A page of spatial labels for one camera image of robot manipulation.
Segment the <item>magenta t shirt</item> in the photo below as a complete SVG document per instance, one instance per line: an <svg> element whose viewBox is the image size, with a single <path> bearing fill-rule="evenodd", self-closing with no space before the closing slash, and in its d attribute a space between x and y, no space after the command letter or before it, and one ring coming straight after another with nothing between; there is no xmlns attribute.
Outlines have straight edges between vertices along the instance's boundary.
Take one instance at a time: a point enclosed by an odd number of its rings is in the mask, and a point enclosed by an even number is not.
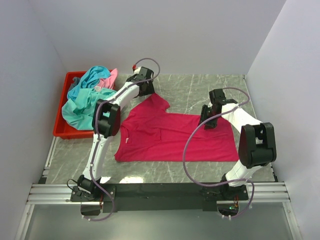
<svg viewBox="0 0 320 240"><path fill-rule="evenodd" d="M117 162L236 162L238 152L231 124L218 118L217 127L198 126L200 116L169 113L169 103L154 93L134 107L120 126Z"/></svg>

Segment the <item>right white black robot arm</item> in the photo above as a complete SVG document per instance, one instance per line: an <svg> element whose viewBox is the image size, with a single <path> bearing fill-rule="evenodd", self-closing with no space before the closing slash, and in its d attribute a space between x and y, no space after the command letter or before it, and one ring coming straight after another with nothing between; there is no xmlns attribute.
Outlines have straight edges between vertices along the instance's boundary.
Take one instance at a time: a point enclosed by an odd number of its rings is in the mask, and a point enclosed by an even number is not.
<svg viewBox="0 0 320 240"><path fill-rule="evenodd" d="M257 170L276 160L275 130L271 123L261 122L244 111L234 99L220 99L209 105L204 104L199 123L221 113L240 133L239 160L222 176L221 180L228 182L219 186L221 197L230 200L244 190L245 183L236 179L250 179Z"/></svg>

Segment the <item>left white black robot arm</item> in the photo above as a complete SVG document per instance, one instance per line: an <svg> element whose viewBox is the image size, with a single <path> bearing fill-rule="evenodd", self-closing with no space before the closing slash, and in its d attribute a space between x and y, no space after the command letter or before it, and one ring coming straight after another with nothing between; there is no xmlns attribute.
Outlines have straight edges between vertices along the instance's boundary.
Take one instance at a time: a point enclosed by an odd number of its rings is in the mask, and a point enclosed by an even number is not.
<svg viewBox="0 0 320 240"><path fill-rule="evenodd" d="M88 201L103 194L100 186L102 165L108 147L121 126L121 110L134 98L155 92L152 80L127 81L114 95L99 99L93 116L93 143L86 167L77 180L77 187Z"/></svg>

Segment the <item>pink t shirt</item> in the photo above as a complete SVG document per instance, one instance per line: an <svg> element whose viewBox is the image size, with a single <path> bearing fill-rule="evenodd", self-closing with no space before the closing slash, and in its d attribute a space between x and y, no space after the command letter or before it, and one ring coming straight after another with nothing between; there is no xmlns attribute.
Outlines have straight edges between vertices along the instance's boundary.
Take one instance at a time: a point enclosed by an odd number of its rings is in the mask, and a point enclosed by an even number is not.
<svg viewBox="0 0 320 240"><path fill-rule="evenodd" d="M115 68L110 72L109 77L99 79L99 83L97 84L97 87L114 89L117 76L118 76L118 69Z"/></svg>

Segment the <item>light blue t shirt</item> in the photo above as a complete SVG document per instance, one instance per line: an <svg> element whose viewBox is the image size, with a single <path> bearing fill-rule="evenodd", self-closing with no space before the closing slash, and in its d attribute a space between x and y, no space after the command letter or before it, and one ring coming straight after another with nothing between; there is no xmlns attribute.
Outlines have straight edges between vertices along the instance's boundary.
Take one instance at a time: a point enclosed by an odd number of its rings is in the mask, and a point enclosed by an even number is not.
<svg viewBox="0 0 320 240"><path fill-rule="evenodd" d="M81 78L77 86L72 90L67 92L68 100L75 100L80 92L80 89L92 89L99 82L100 78L108 78L110 76L110 71L100 65L91 67Z"/></svg>

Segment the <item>grey t shirt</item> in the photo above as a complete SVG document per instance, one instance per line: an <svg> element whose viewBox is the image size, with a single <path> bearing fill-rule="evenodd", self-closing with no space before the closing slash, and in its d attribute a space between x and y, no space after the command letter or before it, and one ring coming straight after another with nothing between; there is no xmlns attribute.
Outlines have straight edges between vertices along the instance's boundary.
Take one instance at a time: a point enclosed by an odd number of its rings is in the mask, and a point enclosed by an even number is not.
<svg viewBox="0 0 320 240"><path fill-rule="evenodd" d="M80 77L74 77L74 78L72 79L72 83L71 83L68 91L71 91L74 87L76 87L76 86L79 84L80 80L81 80Z"/></svg>

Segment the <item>teal green t shirt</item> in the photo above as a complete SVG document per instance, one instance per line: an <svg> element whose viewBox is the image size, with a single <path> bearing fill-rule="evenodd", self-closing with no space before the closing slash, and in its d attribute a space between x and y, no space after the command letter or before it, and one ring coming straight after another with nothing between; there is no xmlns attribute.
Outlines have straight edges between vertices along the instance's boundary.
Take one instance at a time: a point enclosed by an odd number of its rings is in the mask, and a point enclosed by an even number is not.
<svg viewBox="0 0 320 240"><path fill-rule="evenodd" d="M67 124L78 131L92 131L93 117L96 103L112 97L115 90L102 88L96 91L94 88L82 88L75 99L68 99L61 108L63 119Z"/></svg>

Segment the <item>black base beam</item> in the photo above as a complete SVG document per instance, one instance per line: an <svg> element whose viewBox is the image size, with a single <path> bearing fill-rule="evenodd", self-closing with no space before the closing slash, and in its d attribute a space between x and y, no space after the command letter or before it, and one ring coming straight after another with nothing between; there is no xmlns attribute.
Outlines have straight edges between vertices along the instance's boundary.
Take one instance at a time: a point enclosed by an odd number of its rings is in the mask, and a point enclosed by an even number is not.
<svg viewBox="0 0 320 240"><path fill-rule="evenodd" d="M85 215L98 215L118 211L203 210L218 211L217 203L246 201L245 185L231 188L228 185L204 187L195 183L103 183L109 193L98 191L88 194L78 186L71 191L70 201L81 203Z"/></svg>

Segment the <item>red plastic bin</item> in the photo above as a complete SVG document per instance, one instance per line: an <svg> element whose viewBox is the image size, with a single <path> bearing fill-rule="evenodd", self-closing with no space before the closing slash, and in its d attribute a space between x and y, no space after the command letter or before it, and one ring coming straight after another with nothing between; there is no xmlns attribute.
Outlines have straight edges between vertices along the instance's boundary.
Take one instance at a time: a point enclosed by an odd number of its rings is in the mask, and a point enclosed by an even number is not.
<svg viewBox="0 0 320 240"><path fill-rule="evenodd" d="M62 106L67 102L67 93L69 87L74 82L73 78L81 78L85 73L85 71L73 71L68 72L65 76L64 85L59 102L59 109L56 114L55 124L53 128L53 135L55 137L60 137L64 140L85 139L93 137L93 131L75 129L65 121L62 115Z"/></svg>

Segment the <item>aluminium rail frame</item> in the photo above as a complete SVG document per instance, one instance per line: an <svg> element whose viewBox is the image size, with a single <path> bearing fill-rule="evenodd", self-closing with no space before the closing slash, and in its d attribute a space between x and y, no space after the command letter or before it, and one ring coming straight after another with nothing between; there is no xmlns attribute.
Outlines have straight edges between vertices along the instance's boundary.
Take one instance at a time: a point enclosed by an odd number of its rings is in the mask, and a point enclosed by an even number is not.
<svg viewBox="0 0 320 240"><path fill-rule="evenodd" d="M90 139L52 139L41 178L33 184L25 204L16 240L24 240L36 205L70 204L68 178L80 175L87 162Z"/></svg>

